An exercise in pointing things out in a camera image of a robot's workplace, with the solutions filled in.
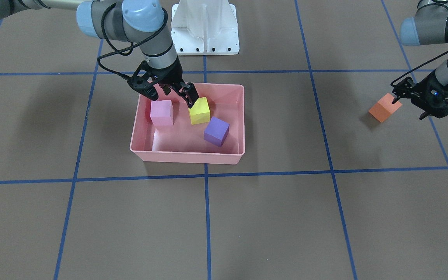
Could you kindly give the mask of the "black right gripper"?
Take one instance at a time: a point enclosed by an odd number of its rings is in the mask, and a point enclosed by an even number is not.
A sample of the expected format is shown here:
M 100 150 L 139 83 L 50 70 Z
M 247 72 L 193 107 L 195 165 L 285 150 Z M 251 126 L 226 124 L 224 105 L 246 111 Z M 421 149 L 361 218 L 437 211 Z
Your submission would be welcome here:
M 183 69 L 180 62 L 174 62 L 169 67 L 163 69 L 156 69 L 148 65 L 146 73 L 160 87 L 169 86 L 176 91 L 178 96 L 187 103 L 189 109 L 200 98 L 195 85 L 191 82 L 184 82 L 182 78 Z

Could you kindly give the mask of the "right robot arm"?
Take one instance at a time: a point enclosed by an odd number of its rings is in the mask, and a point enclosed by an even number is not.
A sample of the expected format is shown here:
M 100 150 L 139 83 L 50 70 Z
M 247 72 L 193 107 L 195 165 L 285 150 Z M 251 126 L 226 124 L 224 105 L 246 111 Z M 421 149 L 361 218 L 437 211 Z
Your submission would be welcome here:
M 20 11 L 65 9 L 76 13 L 78 28 L 89 37 L 104 39 L 112 51 L 97 58 L 99 67 L 117 75 L 132 90 L 156 101 L 156 86 L 164 94 L 175 92 L 189 108 L 199 99 L 194 84 L 184 82 L 168 13 L 158 0 L 0 0 L 0 20 Z M 102 60 L 129 56 L 135 48 L 144 55 L 132 75 L 112 70 Z

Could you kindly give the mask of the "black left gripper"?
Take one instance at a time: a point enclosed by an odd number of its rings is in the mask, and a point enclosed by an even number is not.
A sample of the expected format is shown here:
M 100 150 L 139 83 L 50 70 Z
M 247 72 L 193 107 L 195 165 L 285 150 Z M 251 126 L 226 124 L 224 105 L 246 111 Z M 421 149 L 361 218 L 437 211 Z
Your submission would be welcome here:
M 415 106 L 423 110 L 419 120 L 429 116 L 443 118 L 448 116 L 448 81 L 442 85 L 436 75 L 429 74 L 421 82 L 415 84 L 412 77 L 406 77 L 397 84 L 391 83 L 394 98 L 391 104 L 401 98 L 415 98 Z

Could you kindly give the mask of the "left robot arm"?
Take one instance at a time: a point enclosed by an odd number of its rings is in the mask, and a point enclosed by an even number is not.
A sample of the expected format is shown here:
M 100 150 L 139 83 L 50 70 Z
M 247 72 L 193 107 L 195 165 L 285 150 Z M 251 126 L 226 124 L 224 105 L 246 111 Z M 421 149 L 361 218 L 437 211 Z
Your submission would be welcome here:
M 404 46 L 448 43 L 448 0 L 420 0 L 415 15 L 401 24 L 399 36 Z M 395 96 L 392 103 L 410 99 L 423 111 L 420 119 L 448 116 L 448 58 L 420 82 L 414 82 L 407 72 L 391 86 Z

